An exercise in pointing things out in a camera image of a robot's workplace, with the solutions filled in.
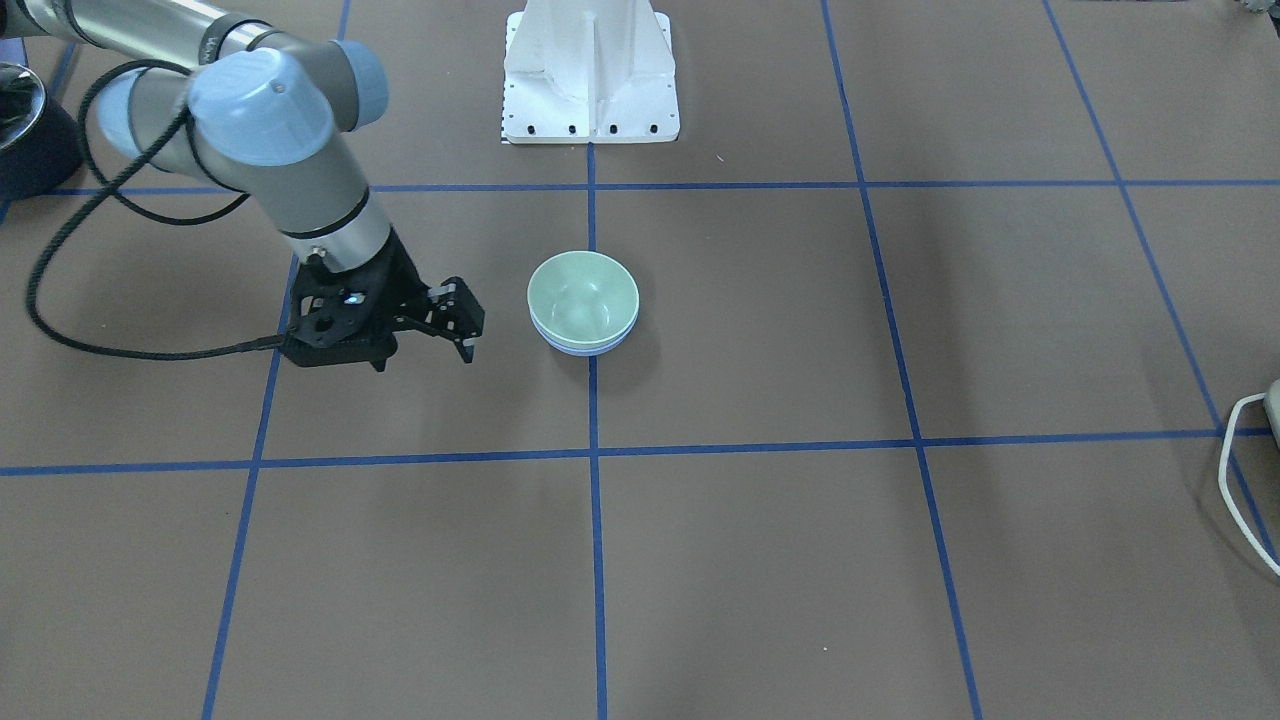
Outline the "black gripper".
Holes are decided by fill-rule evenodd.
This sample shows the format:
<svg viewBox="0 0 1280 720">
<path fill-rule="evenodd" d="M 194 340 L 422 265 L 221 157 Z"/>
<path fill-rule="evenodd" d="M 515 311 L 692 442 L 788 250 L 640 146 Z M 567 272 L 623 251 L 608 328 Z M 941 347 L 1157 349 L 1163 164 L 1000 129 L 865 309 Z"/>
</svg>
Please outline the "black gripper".
<svg viewBox="0 0 1280 720">
<path fill-rule="evenodd" d="M 397 333 L 449 342 L 463 363 L 475 359 L 485 310 L 465 279 L 425 283 L 396 232 L 367 263 L 334 272 L 312 252 L 296 272 L 280 352 L 296 366 L 367 363 L 376 373 L 399 347 Z"/>
</svg>

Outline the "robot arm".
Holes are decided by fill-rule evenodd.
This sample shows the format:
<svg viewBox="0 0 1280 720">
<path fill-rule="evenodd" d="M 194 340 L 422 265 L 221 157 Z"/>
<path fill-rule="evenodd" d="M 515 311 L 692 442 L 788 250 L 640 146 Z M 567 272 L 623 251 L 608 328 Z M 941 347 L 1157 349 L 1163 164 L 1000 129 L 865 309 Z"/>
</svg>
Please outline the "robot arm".
<svg viewBox="0 0 1280 720">
<path fill-rule="evenodd" d="M 296 366 L 366 363 L 383 372 L 397 334 L 449 342 L 471 363 L 485 313 L 451 277 L 421 281 L 346 145 L 380 119 L 389 86 L 375 53 L 347 40 L 297 37 L 202 1 L 5 1 L 3 37 L 59 37 L 124 61 L 84 92 L 72 142 L 97 191 L 50 238 L 26 286 L 24 310 L 52 342 L 84 354 L 178 363 L 276 351 Z M 106 200 L 152 167 L 233 192 L 218 220 L 255 200 L 298 268 L 279 334 L 188 352 L 74 340 L 44 318 L 38 292 L 55 255 Z"/>
</svg>

